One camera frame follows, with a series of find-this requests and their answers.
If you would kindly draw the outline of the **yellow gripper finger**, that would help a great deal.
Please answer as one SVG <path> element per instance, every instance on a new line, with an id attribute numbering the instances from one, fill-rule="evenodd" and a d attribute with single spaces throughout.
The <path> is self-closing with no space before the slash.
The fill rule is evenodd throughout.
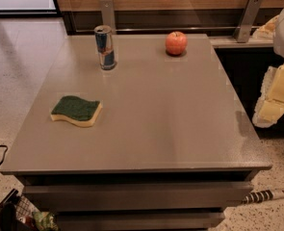
<path id="1" fill-rule="evenodd" d="M 254 39 L 272 39 L 275 27 L 276 27 L 276 21 L 278 19 L 278 16 L 273 17 L 268 22 L 266 22 L 263 26 L 258 28 L 252 35 Z"/>
<path id="2" fill-rule="evenodd" d="M 265 73 L 261 96 L 258 98 L 252 122 L 256 127 L 269 128 L 284 115 L 284 64 L 270 66 Z"/>

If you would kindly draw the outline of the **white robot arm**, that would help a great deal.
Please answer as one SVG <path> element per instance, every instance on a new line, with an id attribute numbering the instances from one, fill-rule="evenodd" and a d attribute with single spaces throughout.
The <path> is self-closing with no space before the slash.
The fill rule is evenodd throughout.
<path id="1" fill-rule="evenodd" d="M 272 39 L 274 53 L 284 59 L 284 9 L 257 29 L 253 37 Z M 260 92 L 252 122 L 256 127 L 269 128 L 284 115 L 284 63 L 279 67 L 268 67 Z"/>

